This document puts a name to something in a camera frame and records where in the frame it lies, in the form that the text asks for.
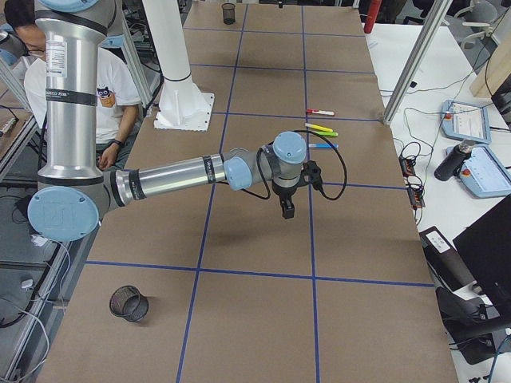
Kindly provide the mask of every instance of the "white pillar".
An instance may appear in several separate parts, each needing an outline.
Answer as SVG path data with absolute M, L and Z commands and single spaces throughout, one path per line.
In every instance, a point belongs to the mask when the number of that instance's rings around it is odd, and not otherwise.
M 155 128 L 207 130 L 215 97 L 194 84 L 176 0 L 143 0 L 164 75 Z

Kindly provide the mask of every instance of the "computer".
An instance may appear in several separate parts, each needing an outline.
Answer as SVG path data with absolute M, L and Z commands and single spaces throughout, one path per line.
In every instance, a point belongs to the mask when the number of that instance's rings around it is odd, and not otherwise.
M 454 240 L 458 254 L 491 307 L 438 288 L 444 324 L 470 363 L 492 357 L 511 327 L 511 195 L 467 227 Z M 502 351 L 509 351 L 509 345 Z

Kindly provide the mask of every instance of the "black hair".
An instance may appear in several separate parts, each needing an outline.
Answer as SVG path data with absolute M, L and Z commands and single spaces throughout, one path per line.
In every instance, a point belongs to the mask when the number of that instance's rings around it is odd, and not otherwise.
M 35 25 L 34 0 L 7 0 L 3 12 L 14 29 Z

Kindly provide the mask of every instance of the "screen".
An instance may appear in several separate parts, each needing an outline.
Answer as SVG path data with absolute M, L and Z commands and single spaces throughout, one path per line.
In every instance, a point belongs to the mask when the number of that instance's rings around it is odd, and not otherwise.
M 454 239 L 458 254 L 503 315 L 511 313 L 511 195 Z

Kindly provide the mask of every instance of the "person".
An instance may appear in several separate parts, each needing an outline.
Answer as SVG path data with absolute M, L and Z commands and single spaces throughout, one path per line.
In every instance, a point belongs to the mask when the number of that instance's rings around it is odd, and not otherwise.
M 24 86 L 42 127 L 46 116 L 46 36 L 35 24 L 34 0 L 7 0 L 4 14 L 27 53 L 37 57 L 26 71 Z M 141 99 L 125 63 L 102 48 L 97 56 L 97 99 L 97 166 L 103 171 L 122 169 L 136 138 L 133 128 Z

